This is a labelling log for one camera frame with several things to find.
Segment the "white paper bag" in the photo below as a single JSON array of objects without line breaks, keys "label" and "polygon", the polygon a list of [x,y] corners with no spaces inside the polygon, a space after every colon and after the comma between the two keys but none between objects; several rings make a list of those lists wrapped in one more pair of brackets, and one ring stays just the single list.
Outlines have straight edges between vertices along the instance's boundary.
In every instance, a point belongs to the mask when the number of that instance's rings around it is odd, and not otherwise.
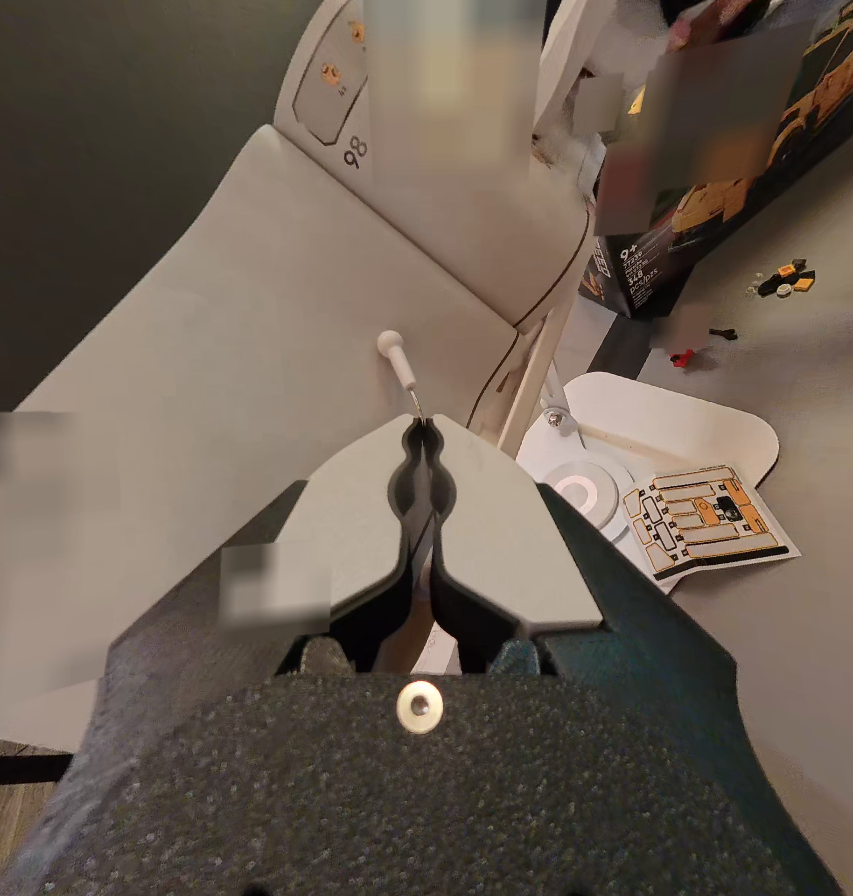
[{"label": "white paper bag", "polygon": [[[624,108],[667,47],[669,24],[658,1],[548,2],[551,15],[538,73],[534,156],[591,196]],[[600,79],[618,101],[603,129],[576,109],[580,84]]]}]

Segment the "black panel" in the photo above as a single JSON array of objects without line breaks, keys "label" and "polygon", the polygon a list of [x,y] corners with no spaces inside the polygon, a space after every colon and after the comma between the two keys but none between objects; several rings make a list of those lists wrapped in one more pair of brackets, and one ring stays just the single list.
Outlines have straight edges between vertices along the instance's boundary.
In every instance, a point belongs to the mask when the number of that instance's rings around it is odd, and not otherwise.
[{"label": "black panel", "polygon": [[196,218],[313,1],[0,1],[0,411]]}]

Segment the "lego instruction booklet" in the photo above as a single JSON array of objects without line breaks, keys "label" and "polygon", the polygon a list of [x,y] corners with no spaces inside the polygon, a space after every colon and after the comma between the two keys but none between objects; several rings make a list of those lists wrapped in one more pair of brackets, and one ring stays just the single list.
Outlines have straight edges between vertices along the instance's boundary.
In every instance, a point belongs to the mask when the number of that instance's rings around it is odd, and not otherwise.
[{"label": "lego instruction booklet", "polygon": [[627,488],[620,506],[629,558],[664,592],[702,571],[801,556],[734,466],[645,477]]}]

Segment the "metal rod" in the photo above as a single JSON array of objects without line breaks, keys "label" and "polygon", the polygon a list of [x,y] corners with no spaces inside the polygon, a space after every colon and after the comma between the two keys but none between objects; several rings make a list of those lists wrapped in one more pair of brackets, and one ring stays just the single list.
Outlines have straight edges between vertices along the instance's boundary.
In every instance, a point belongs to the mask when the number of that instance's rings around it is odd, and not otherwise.
[{"label": "metal rod", "polygon": [[497,426],[497,434],[489,440],[506,456],[515,460],[528,432],[533,414],[539,405],[542,389],[560,344],[570,313],[572,298],[567,298],[554,306],[541,324],[531,333],[529,351],[519,367],[509,375],[501,393],[502,416]]}]

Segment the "small Lego pieces pile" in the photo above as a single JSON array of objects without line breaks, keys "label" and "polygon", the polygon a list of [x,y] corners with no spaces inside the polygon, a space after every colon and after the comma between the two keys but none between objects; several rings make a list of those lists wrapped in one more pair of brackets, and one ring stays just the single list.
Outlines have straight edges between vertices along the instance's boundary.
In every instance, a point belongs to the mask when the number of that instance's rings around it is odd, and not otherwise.
[{"label": "small Lego pieces pile", "polygon": [[788,297],[792,292],[807,292],[815,280],[816,272],[808,267],[806,259],[795,258],[757,285],[755,293],[759,297]]}]

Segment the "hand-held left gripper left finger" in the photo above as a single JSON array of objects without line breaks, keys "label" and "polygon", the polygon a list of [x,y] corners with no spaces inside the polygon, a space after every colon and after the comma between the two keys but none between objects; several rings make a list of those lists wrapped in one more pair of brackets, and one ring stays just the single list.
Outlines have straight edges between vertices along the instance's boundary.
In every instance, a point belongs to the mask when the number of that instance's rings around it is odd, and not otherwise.
[{"label": "hand-held left gripper left finger", "polygon": [[359,672],[407,622],[423,427],[402,414],[313,473],[276,537],[276,605],[305,635],[327,634]]}]

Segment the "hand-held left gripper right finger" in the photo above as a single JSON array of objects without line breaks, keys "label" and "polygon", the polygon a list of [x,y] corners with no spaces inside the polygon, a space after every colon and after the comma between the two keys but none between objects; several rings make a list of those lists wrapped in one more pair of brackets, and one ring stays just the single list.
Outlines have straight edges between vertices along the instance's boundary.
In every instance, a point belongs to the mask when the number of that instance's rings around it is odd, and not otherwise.
[{"label": "hand-held left gripper right finger", "polygon": [[426,422],[426,461],[431,607],[466,669],[490,665],[510,640],[600,627],[601,610],[529,473],[443,414]]}]

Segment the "dark lego box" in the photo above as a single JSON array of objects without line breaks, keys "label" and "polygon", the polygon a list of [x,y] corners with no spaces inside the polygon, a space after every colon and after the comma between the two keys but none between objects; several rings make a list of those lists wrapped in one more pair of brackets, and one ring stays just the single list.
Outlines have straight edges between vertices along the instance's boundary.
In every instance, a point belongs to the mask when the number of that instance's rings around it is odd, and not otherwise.
[{"label": "dark lego box", "polygon": [[853,1],[711,2],[674,27],[610,145],[579,287],[629,318],[853,134]]}]

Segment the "white wire clip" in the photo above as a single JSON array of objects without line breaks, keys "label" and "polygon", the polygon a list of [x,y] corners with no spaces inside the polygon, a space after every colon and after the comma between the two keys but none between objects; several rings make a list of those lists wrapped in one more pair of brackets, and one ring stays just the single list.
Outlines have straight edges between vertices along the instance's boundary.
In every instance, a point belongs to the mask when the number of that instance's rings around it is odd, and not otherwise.
[{"label": "white wire clip", "polygon": [[408,396],[416,418],[421,424],[426,423],[426,415],[417,395],[418,379],[406,354],[405,342],[396,330],[383,330],[377,337],[378,353],[389,363],[400,388]]}]

